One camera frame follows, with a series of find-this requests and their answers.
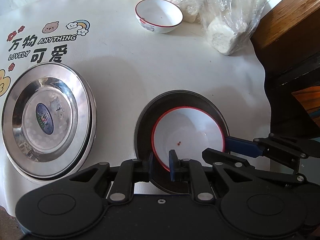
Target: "metal screw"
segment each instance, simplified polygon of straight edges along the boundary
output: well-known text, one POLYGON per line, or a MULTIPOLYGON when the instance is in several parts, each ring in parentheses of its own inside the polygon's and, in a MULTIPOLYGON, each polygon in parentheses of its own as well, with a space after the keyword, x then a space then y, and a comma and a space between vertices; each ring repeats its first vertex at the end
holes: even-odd
POLYGON ((301 175, 299 175, 299 176, 297 177, 297 180, 302 182, 302 181, 304 181, 304 178, 303 178, 301 175))
POLYGON ((122 193, 113 193, 110 195, 112 201, 121 201, 125 199, 125 194, 122 193))
POLYGON ((158 204, 164 204, 164 203, 166 203, 165 199, 163 199, 163 198, 158 199, 157 202, 158 202, 158 204))
POLYGON ((202 192, 198 194, 197 198, 202 201, 207 201, 213 199, 213 195, 208 192, 202 192))

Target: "cartoon bear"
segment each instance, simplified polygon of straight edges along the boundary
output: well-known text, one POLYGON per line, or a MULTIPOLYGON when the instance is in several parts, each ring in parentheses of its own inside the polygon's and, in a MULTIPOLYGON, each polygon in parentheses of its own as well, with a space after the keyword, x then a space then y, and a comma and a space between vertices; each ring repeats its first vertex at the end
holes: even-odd
POLYGON ((42 33, 52 33, 54 32, 59 26, 59 22, 52 22, 52 23, 47 23, 43 29, 42 33))

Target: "wooden furniture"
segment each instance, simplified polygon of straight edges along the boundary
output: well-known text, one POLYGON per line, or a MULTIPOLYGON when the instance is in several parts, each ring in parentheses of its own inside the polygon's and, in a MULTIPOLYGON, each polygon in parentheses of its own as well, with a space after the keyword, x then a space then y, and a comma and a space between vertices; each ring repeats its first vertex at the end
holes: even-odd
POLYGON ((267 78, 320 51, 320 0, 282 0, 251 38, 267 78))

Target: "table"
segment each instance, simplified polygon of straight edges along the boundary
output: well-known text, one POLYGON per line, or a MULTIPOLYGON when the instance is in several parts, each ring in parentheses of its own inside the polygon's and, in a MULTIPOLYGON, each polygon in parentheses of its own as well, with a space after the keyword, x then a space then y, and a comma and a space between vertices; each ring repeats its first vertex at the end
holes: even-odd
MULTIPOLYGON (((223 114, 231 136, 249 140, 268 136, 270 105, 264 92, 265 74, 252 44, 225 56, 209 46, 198 24, 183 23, 168 34, 148 32, 135 18, 138 1, 42 0, 0 17, 7 23, 0 30, 0 51, 10 85, 35 65, 30 61, 40 60, 41 52, 34 50, 46 49, 42 62, 52 57, 58 60, 60 53, 62 63, 78 71, 91 86, 97 103, 97 132, 83 168, 101 161, 115 166, 134 158, 133 132, 140 112, 151 99, 174 89, 192 90, 211 100, 223 114), (90 23, 87 33, 82 30, 82 35, 77 35, 79 28, 66 27, 77 20, 90 23), (54 32, 42 32, 47 23, 57 21, 54 32), (12 40, 6 41, 14 31, 12 40), (70 40, 52 38, 64 35, 70 35, 70 40), (17 49, 9 52, 12 42, 20 38, 17 49), (28 50, 27 56, 20 53, 8 60, 12 54, 28 50)), ((6 95, 0 96, 0 106, 6 95)), ((264 157, 250 159, 250 163, 269 169, 269 160, 264 157)), ((11 165, 1 138, 0 205, 14 216, 18 199, 36 187, 11 165)), ((161 193, 150 183, 136 185, 135 192, 161 193)))

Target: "stainless steel plate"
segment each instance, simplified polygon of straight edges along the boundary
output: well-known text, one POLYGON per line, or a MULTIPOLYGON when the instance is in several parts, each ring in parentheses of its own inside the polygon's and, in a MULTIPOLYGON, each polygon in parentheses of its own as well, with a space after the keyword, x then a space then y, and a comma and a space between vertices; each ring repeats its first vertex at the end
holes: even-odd
POLYGON ((71 167, 68 172, 68 174, 71 174, 73 172, 78 171, 81 166, 84 164, 85 160, 87 159, 91 149, 92 149, 92 145, 93 142, 96 138, 96 126, 97 126, 97 106, 96 106, 96 101, 94 99, 92 90, 89 86, 89 84, 86 82, 86 80, 84 80, 80 75, 79 77, 81 78, 82 82, 84 83, 88 95, 89 95, 89 100, 90 100, 90 110, 91 110, 91 129, 90 129, 90 134, 87 138, 87 143, 84 145, 84 148, 82 150, 81 155, 78 157, 79 161, 77 163, 74 164, 74 167, 71 167))
POLYGON ((91 126, 86 86, 62 64, 28 69, 4 103, 2 133, 8 155, 36 178, 55 177, 72 166, 88 145, 91 126))

